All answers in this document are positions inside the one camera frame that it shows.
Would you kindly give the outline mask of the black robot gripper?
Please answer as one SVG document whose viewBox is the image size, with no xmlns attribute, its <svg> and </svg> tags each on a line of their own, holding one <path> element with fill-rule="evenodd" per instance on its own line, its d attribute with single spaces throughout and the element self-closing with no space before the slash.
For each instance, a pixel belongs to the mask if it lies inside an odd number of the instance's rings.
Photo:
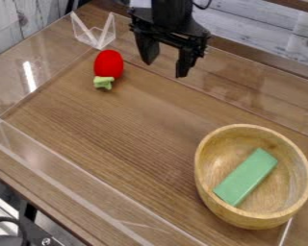
<svg viewBox="0 0 308 246">
<path fill-rule="evenodd" d="M 158 55 L 158 44 L 180 49 L 176 77 L 184 78 L 204 56 L 211 32 L 192 17 L 192 0 L 150 0 L 148 7 L 130 7 L 130 31 L 141 60 L 150 65 Z"/>
</svg>

